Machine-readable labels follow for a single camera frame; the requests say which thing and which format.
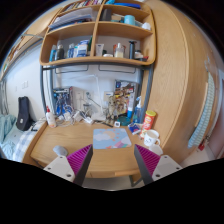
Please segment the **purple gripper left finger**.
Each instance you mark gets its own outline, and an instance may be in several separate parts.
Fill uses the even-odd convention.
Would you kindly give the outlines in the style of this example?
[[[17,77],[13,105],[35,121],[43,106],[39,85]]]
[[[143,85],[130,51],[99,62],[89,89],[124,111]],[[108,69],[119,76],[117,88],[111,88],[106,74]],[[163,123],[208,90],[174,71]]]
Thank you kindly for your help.
[[[81,186],[84,182],[91,158],[92,145],[87,145],[67,156],[58,156],[44,170]]]

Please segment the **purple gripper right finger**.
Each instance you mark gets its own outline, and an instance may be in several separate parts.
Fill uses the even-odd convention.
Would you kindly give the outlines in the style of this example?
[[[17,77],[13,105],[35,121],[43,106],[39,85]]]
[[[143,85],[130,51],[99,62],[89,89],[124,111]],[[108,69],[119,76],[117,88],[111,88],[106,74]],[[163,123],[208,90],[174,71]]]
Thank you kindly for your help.
[[[134,146],[134,156],[145,185],[182,169],[182,167],[168,155],[157,155],[140,145]]]

